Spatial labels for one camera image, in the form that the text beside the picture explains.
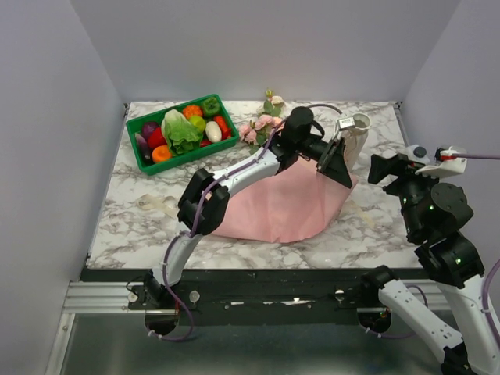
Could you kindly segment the red chili pepper toy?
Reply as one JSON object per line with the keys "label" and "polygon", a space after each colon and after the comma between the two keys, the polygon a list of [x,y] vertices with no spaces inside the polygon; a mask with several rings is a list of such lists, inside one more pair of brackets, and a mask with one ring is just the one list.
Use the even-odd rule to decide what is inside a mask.
{"label": "red chili pepper toy", "polygon": [[213,117],[213,120],[217,123],[219,129],[221,130],[222,139],[226,140],[231,137],[231,129],[227,125],[226,120],[222,115],[216,115]]}

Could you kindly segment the beige ribbon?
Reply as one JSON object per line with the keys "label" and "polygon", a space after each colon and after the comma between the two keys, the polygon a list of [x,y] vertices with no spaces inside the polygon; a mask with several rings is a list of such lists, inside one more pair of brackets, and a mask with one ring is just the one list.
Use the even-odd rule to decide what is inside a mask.
{"label": "beige ribbon", "polygon": [[[135,203],[137,207],[143,211],[156,210],[172,219],[177,218],[177,201],[173,196],[158,198],[150,194],[145,194],[138,198]],[[344,216],[347,214],[356,214],[369,228],[373,229],[375,227],[375,223],[370,216],[363,212],[362,208],[352,200],[344,204],[341,214]]]}

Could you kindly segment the lime green fruit toy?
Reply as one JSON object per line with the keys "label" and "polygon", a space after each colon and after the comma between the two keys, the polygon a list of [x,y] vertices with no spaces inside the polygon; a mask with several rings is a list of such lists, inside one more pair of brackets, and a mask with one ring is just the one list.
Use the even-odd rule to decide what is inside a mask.
{"label": "lime green fruit toy", "polygon": [[199,116],[199,115],[192,115],[190,118],[189,118],[189,122],[195,126],[197,128],[197,130],[200,132],[200,133],[204,133],[205,132],[205,128],[206,128],[206,121],[204,120],[204,118],[202,116]]}

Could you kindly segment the orange tangerine toy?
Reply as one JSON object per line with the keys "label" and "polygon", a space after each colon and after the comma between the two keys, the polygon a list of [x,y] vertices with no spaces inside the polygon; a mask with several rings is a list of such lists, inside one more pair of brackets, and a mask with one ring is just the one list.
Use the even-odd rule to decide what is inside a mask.
{"label": "orange tangerine toy", "polygon": [[152,151],[152,161],[155,164],[164,163],[173,157],[167,145],[160,145]]}

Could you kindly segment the purple eggplant toy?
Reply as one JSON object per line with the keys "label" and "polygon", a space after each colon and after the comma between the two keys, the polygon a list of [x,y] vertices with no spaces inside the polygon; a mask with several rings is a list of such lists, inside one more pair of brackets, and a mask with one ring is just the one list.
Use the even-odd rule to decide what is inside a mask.
{"label": "purple eggplant toy", "polygon": [[134,135],[134,137],[135,137],[139,152],[141,154],[142,160],[147,164],[151,164],[152,163],[152,150],[149,148],[148,142],[145,140],[145,138],[140,133],[136,133]]}

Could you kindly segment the pink wrapping paper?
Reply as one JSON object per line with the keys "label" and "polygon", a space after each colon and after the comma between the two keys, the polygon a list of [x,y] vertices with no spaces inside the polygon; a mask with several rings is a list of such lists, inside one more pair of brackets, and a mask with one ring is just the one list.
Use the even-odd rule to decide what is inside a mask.
{"label": "pink wrapping paper", "polygon": [[300,158],[293,166],[238,192],[216,236],[291,243],[316,236],[336,220],[352,190]]}

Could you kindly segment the green bell pepper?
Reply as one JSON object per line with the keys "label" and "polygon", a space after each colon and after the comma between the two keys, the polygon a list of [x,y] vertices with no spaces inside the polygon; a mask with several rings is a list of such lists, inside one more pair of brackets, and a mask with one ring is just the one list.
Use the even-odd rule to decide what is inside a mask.
{"label": "green bell pepper", "polygon": [[201,102],[200,107],[204,117],[214,117],[220,113],[221,105],[217,97],[212,96]]}

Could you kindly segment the purple onion toy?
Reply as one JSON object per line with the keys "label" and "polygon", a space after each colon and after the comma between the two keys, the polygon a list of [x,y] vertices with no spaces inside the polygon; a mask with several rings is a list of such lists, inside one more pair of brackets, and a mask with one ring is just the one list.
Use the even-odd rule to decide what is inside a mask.
{"label": "purple onion toy", "polygon": [[157,122],[155,121],[145,122],[141,127],[141,136],[147,141],[157,128],[159,128]]}

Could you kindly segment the orange pumpkin toy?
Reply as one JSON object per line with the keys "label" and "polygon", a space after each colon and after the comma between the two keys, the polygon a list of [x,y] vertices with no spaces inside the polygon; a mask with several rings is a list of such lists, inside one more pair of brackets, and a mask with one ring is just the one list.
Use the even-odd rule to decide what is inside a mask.
{"label": "orange pumpkin toy", "polygon": [[200,116],[203,117],[203,111],[202,108],[199,105],[187,105],[183,110],[182,113],[184,117],[189,120],[193,116]]}

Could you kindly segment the red tomato toy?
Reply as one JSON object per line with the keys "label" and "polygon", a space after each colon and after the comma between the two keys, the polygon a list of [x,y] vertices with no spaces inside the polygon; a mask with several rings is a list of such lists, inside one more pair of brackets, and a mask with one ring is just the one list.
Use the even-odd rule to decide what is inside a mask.
{"label": "red tomato toy", "polygon": [[151,150],[154,150],[155,148],[164,145],[167,145],[166,139],[163,136],[162,129],[157,127],[148,138],[148,146]]}

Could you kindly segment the aluminium frame rail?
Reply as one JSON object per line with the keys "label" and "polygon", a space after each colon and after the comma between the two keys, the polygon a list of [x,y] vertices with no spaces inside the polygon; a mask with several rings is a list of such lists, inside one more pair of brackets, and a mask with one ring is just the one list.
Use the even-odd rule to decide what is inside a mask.
{"label": "aluminium frame rail", "polygon": [[129,303],[136,298],[124,282],[71,282],[62,305],[47,374],[110,373],[119,340],[140,330],[145,314]]}

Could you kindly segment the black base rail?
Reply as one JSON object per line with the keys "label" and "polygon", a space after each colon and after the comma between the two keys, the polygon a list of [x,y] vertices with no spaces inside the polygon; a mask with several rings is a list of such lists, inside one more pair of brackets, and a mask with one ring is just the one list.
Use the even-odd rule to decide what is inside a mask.
{"label": "black base rail", "polygon": [[151,326],[356,325],[381,305],[363,282],[366,269],[185,270],[173,291],[185,312],[151,271],[83,270],[85,284],[117,287],[120,310],[144,313]]}

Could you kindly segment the green plastic tray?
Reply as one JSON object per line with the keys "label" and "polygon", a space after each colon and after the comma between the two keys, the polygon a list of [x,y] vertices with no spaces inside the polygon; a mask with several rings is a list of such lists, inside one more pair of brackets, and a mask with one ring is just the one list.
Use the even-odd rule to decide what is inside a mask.
{"label": "green plastic tray", "polygon": [[[220,102],[221,110],[220,110],[220,113],[218,115],[222,115],[224,117],[224,119],[226,120],[227,125],[231,129],[231,137],[229,137],[226,140],[222,139],[222,141],[220,141],[218,143],[212,143],[206,137],[206,134],[204,132],[204,133],[202,133],[202,141],[201,141],[200,147],[192,152],[189,152],[189,153],[186,153],[183,155],[177,155],[177,156],[172,154],[173,157],[170,160],[168,160],[166,162],[159,163],[159,164],[155,164],[153,161],[151,164],[147,164],[142,160],[141,154],[139,152],[138,145],[136,143],[134,135],[136,133],[141,133],[141,127],[145,122],[155,121],[158,123],[159,127],[161,128],[163,117],[165,116],[166,112],[170,111],[171,109],[176,109],[177,111],[182,113],[182,110],[187,105],[199,105],[200,106],[202,101],[204,101],[205,99],[212,97],[212,96],[217,97],[219,102]],[[206,122],[213,120],[213,117],[204,117],[203,116],[203,118]],[[129,139],[130,139],[131,147],[132,147],[133,152],[134,152],[134,156],[135,156],[136,161],[137,161],[137,166],[141,172],[145,173],[148,176],[153,176],[157,173],[172,169],[174,167],[178,167],[182,164],[194,162],[195,160],[204,158],[208,155],[212,155],[212,154],[215,154],[217,152],[221,152],[223,150],[226,150],[228,148],[232,148],[237,144],[238,138],[239,138],[238,130],[235,127],[232,119],[230,118],[230,115],[229,115],[228,111],[226,110],[222,100],[220,99],[219,95],[217,95],[217,94],[211,94],[211,95],[208,95],[205,97],[191,100],[189,102],[184,102],[184,103],[180,103],[177,105],[171,105],[165,109],[160,109],[159,111],[145,114],[143,116],[139,116],[139,117],[134,118],[132,120],[128,120],[126,122],[126,129],[127,129],[128,135],[129,135]]]}

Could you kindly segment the white egg-shaped vegetable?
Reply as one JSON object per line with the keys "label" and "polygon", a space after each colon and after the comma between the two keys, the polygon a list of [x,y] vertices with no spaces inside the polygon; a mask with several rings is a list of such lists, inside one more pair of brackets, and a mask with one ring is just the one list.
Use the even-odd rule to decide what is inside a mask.
{"label": "white egg-shaped vegetable", "polygon": [[205,134],[209,141],[212,143],[218,143],[222,141],[223,138],[222,130],[215,121],[209,121],[206,123]]}

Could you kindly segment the white ceramic vase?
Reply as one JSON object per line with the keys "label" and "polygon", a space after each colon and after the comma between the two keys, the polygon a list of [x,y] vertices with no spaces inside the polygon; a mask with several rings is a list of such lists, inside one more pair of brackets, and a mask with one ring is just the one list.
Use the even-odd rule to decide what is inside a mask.
{"label": "white ceramic vase", "polygon": [[345,139],[344,158],[349,171],[352,171],[371,128],[371,119],[364,113],[356,113],[352,119],[355,126],[341,133]]}

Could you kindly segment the pink flower bouquet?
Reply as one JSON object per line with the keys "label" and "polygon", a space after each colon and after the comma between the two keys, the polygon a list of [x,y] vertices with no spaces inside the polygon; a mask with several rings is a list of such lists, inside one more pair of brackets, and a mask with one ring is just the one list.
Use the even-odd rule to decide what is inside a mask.
{"label": "pink flower bouquet", "polygon": [[273,90],[266,89],[265,100],[257,111],[255,120],[249,120],[238,128],[240,141],[249,147],[251,154],[263,147],[270,135],[280,127],[285,102]]}

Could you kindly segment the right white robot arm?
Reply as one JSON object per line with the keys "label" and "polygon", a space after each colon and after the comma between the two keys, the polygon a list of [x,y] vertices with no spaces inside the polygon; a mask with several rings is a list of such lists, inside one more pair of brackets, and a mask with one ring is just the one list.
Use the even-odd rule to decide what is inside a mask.
{"label": "right white robot arm", "polygon": [[464,190],[445,182],[463,173],[471,157],[439,148],[436,164],[428,165],[401,153],[388,159],[372,155],[368,176],[371,184],[395,177],[383,190],[398,197],[407,239],[416,245],[421,266],[445,297],[458,327],[453,329],[417,300],[387,266],[362,276],[359,296],[365,304],[381,304],[401,317],[433,352],[443,374],[499,372],[499,319],[489,297],[492,275],[460,232],[473,217]]}

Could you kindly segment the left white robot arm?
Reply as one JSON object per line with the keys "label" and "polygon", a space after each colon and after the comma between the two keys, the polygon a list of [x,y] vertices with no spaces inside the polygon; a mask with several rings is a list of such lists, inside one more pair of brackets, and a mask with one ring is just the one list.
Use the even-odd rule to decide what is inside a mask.
{"label": "left white robot arm", "polygon": [[293,108],[274,127],[264,145],[243,161],[214,173],[200,169],[193,175],[178,202],[177,232],[159,266],[151,271],[156,282],[148,287],[146,298],[154,307],[163,309],[174,301],[175,306],[189,310],[173,286],[180,282],[195,247],[220,226],[230,199],[240,191],[284,172],[300,158],[315,161],[317,172],[352,188],[342,129],[337,128],[333,137],[325,141],[325,131],[315,121],[313,108]]}

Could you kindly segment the green lettuce toy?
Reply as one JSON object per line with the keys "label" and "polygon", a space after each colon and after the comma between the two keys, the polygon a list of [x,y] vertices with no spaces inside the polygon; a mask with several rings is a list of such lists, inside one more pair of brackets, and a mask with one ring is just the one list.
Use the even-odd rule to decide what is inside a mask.
{"label": "green lettuce toy", "polygon": [[165,113],[161,131],[170,151],[175,156],[198,149],[202,141],[202,133],[198,128],[176,109]]}

